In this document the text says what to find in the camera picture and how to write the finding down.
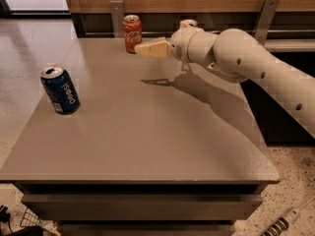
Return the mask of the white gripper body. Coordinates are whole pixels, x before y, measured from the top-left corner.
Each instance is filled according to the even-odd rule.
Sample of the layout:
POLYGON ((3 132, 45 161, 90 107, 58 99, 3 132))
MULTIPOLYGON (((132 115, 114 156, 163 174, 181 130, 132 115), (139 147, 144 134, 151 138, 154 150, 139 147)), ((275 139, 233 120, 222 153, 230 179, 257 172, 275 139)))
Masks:
POLYGON ((199 28, 182 28, 171 39, 171 53, 185 63, 201 63, 204 58, 202 41, 199 39, 204 31, 199 28))

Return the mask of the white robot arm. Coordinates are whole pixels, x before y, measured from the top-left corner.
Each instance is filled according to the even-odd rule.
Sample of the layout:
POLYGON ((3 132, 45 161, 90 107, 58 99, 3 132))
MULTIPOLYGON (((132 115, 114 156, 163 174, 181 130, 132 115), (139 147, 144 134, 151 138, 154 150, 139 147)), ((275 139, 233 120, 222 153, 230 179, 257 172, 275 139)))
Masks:
POLYGON ((135 47, 138 55, 194 63, 231 83, 251 80, 315 137, 315 78, 271 54, 241 29, 219 34, 186 27, 171 39, 159 37, 135 47))

